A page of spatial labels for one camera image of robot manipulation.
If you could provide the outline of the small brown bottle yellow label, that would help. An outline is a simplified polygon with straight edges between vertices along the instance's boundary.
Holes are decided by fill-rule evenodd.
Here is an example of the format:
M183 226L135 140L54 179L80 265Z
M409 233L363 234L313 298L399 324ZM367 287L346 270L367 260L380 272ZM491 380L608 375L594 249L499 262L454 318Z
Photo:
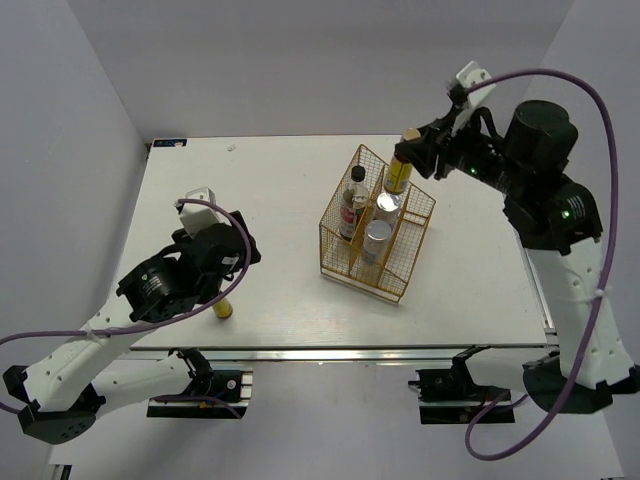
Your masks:
M416 128L407 128L401 135L399 142L405 143L416 140L421 134ZM399 159L396 155L390 160L389 168L385 174L383 188L390 194L400 195L408 187L410 176L412 173L412 165L407 161Z

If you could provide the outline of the white jar silver lid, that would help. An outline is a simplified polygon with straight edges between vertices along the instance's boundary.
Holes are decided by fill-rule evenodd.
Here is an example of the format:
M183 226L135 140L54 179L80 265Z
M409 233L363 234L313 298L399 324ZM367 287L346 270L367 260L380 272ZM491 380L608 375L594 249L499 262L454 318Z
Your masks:
M384 255L392 236L390 225L383 220L372 220L365 228L362 242L362 261L373 266Z
M383 191L375 200L373 219L383 221L393 229L401 207L402 201L399 195Z

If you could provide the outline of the dark sauce bottle red label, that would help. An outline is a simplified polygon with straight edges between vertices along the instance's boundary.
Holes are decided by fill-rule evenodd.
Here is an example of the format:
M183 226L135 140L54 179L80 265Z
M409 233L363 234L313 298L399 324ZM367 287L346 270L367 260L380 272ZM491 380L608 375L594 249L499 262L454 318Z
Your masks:
M342 194L339 234L346 241L353 239L358 223L369 202L369 190L364 183L365 178L366 169L361 165L353 166L350 180Z

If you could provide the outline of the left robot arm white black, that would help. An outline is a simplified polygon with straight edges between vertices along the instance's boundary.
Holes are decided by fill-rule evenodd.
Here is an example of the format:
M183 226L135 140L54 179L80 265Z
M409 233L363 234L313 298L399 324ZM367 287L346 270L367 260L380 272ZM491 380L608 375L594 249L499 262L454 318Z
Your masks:
M149 366L112 371L109 365L146 334L190 318L226 299L222 284L239 284L248 266L260 261L242 214L225 222L205 201L177 209L184 226L170 245L141 262L117 285L116 293L43 360L14 365L3 374L22 432L49 445L84 434L99 418L133 403L154 400L197 410L225 408L238 413L240 374L216 372L194 348L170 349Z

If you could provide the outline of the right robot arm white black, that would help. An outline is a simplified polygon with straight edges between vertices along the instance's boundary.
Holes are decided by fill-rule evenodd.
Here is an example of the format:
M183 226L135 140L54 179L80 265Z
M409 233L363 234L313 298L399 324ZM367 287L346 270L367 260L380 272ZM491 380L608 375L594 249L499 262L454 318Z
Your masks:
M519 104L505 135L491 113L476 110L461 127L452 108L399 142L395 156L425 178L460 171L499 191L503 212L538 278L558 344L554 348L474 346L452 362L447 385L461 397L486 387L518 390L543 410L591 414L639 389L599 277L603 227L590 191L565 173L578 132L561 106Z

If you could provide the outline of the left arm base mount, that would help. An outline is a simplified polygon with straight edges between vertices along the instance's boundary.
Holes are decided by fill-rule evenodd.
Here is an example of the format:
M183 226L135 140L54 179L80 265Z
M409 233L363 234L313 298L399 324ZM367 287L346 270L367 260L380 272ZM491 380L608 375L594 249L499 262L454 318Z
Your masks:
M171 400L151 399L148 418L240 420L252 396L253 371L212 366L196 348L169 351L186 362L191 381L180 394L166 394Z

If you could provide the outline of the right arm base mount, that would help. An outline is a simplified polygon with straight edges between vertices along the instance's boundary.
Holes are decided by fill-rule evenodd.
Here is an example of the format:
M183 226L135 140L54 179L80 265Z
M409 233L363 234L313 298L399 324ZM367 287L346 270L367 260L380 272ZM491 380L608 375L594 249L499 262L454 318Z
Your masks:
M452 365L445 369L420 369L407 382L419 400L422 425L467 425L490 402L501 394L505 397L487 413L481 424L510 424L515 422L511 393L495 386L476 384L466 367L466 361L487 347L474 346L457 354Z

